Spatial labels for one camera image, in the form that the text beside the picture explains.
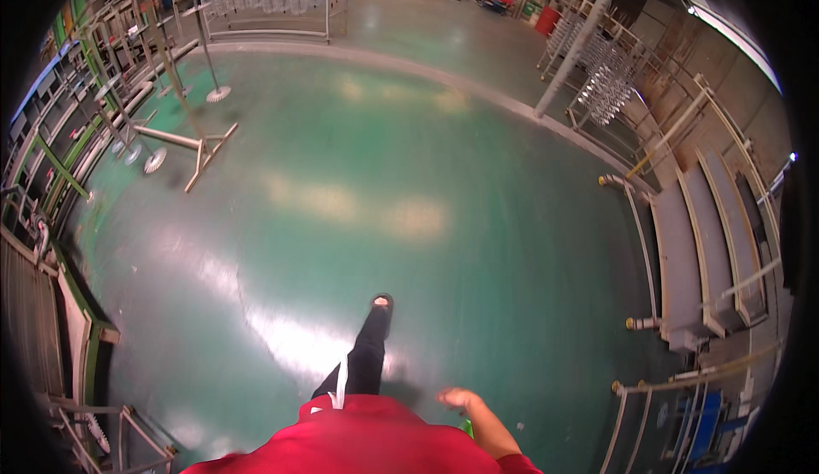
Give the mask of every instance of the white drawstring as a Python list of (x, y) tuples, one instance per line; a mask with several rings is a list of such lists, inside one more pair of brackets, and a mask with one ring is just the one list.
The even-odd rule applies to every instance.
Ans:
[(344, 408), (344, 390), (347, 387), (347, 356), (344, 355), (342, 361), (338, 363), (338, 381), (336, 383), (336, 393), (328, 392), (333, 408), (342, 410)]

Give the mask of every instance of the person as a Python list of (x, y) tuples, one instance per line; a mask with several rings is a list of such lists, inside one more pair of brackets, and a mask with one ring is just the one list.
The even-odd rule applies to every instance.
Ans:
[(299, 410), (298, 423), (249, 454), (195, 463), (183, 474), (232, 472), (540, 472), (503, 423), (471, 390), (450, 387), (436, 399), (472, 420), (459, 428), (429, 425), (393, 398), (379, 395), (392, 296), (376, 295), (346, 362)]

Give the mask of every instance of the green floor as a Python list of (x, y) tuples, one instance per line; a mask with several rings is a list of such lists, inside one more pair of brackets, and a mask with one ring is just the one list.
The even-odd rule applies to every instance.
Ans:
[[(208, 134), (239, 128), (190, 194), (194, 152), (146, 176), (106, 152), (64, 242), (122, 332), (110, 402), (173, 437), (177, 469), (251, 450), (395, 297), (384, 394), (428, 422), (476, 390), (545, 471), (596, 471), (620, 379), (678, 359), (623, 321), (650, 312), (627, 201), (597, 158), (533, 122), (409, 76), (318, 59), (181, 64)], [(191, 136), (174, 97), (151, 126)], [(158, 141), (148, 140), (158, 146)]]

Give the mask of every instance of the hand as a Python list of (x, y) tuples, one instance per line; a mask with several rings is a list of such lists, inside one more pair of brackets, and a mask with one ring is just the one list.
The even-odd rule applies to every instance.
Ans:
[(460, 387), (448, 387), (435, 397), (438, 403), (445, 404), (447, 409), (452, 410), (457, 407), (464, 408), (468, 412), (469, 408), (481, 401), (481, 397), (471, 390)]

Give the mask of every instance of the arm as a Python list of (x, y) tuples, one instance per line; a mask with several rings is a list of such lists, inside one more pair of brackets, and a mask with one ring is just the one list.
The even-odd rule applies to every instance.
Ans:
[(436, 397), (438, 402), (452, 407), (462, 407), (472, 420), (475, 443), (493, 459), (510, 454), (521, 454), (517, 442), (503, 422), (492, 413), (483, 399), (471, 390), (453, 387), (443, 390)]

